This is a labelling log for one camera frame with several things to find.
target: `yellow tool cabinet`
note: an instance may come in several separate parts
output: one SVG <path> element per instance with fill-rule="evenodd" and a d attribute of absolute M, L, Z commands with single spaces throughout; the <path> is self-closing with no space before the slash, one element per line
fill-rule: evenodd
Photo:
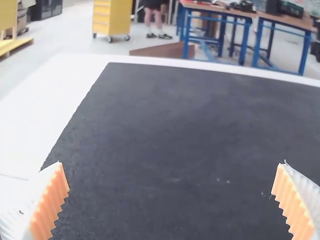
<path fill-rule="evenodd" d="M 131 25 L 131 9 L 133 0 L 94 0 L 92 33 L 104 34 L 108 42 L 113 41 L 112 36 L 125 35 L 124 40 L 129 41 Z"/>

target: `concrete floor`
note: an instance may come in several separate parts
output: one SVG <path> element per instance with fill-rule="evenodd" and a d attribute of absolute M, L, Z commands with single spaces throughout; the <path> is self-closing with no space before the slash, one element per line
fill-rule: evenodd
<path fill-rule="evenodd" d="M 163 40 L 146 39 L 146 29 L 143 24 L 132 24 L 131 40 L 122 38 L 109 44 L 104 36 L 92 38 L 92 13 L 91 2 L 77 4 L 65 8 L 63 14 L 47 20 L 32 22 L 30 31 L 25 36 L 34 37 L 34 45 L 17 51 L 11 57 L 0 62 L 0 100 L 12 91 L 26 76 L 37 70 L 44 62 L 58 53 L 93 53 L 128 55 L 130 50 L 151 47 L 163 44 Z M 175 27 L 166 26 L 164 30 L 171 35 L 175 34 Z M 230 39 L 231 26 L 227 29 L 227 39 Z M 276 40 L 272 49 L 271 59 L 281 68 L 297 70 L 302 41 L 284 33 L 276 33 Z M 250 36 L 251 44 L 254 34 Z M 305 68 L 305 76 L 320 79 L 320 65 L 314 56 L 309 56 Z"/>

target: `orange comb-like strip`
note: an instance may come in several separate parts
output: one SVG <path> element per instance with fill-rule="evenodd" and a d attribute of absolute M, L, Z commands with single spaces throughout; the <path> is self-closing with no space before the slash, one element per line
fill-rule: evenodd
<path fill-rule="evenodd" d="M 309 240 L 315 234 L 316 227 L 286 164 L 278 165 L 271 194 L 275 195 L 279 208 L 283 209 L 292 239 Z"/>
<path fill-rule="evenodd" d="M 58 213 L 62 211 L 61 205 L 69 196 L 69 191 L 63 165 L 59 162 L 30 220 L 29 230 L 35 240 L 47 240 L 52 237 L 51 230 L 56 227 L 54 222 L 59 218 Z"/>

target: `shoe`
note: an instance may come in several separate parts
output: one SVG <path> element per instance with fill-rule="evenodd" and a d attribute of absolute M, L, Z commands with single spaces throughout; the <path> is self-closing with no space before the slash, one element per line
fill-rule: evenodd
<path fill-rule="evenodd" d="M 146 38 L 147 39 L 154 39 L 154 38 L 156 38 L 157 36 L 155 35 L 155 34 L 153 34 L 153 33 L 148 33 L 147 35 L 146 35 Z"/>
<path fill-rule="evenodd" d="M 170 39 L 172 39 L 172 36 L 169 36 L 169 35 L 167 35 L 167 34 L 159 34 L 159 35 L 158 35 L 158 38 L 159 38 L 159 39 L 170 40 Z"/>

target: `black carpet mat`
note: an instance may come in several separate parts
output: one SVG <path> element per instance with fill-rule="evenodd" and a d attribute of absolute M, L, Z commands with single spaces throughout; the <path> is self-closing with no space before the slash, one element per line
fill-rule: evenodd
<path fill-rule="evenodd" d="M 319 123 L 315 87 L 110 63 L 43 166 L 70 185 L 53 239 L 289 240 L 270 191 L 284 159 L 320 183 Z"/>

